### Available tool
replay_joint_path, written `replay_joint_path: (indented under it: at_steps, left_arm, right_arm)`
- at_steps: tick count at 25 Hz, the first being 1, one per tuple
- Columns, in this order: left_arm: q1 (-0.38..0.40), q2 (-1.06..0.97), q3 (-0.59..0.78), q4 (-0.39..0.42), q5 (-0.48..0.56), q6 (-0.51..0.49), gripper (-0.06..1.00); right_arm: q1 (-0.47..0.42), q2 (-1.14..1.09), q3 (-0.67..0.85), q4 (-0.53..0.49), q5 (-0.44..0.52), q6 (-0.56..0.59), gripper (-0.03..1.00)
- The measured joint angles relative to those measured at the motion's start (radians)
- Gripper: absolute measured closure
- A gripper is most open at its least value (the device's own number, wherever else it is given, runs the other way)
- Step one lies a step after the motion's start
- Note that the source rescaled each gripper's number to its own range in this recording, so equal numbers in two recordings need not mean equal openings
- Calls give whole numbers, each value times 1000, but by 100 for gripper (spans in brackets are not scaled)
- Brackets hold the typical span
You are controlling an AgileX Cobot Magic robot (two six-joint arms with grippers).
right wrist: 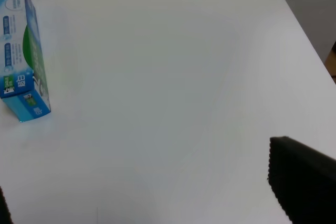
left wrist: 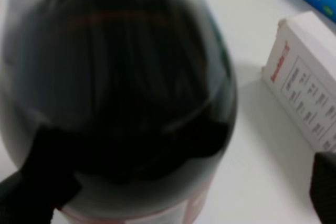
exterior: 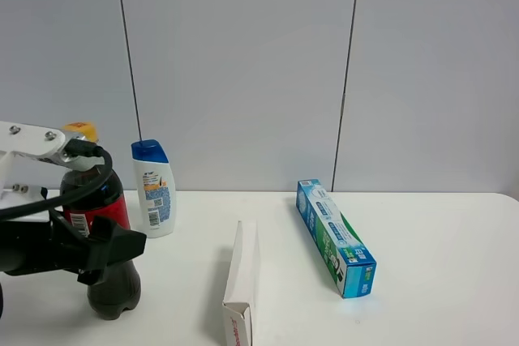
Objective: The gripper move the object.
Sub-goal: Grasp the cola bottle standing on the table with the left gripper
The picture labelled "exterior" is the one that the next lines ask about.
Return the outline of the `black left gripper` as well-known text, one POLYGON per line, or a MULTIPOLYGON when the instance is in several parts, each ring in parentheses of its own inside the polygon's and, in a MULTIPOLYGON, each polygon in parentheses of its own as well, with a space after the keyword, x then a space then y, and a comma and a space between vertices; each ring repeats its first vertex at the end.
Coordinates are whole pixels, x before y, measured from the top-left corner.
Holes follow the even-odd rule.
POLYGON ((147 236, 115 220, 95 216, 85 237, 59 211, 48 220, 1 223, 1 271, 24 276, 48 271, 78 272, 77 281, 95 285, 109 273, 144 253, 147 236))

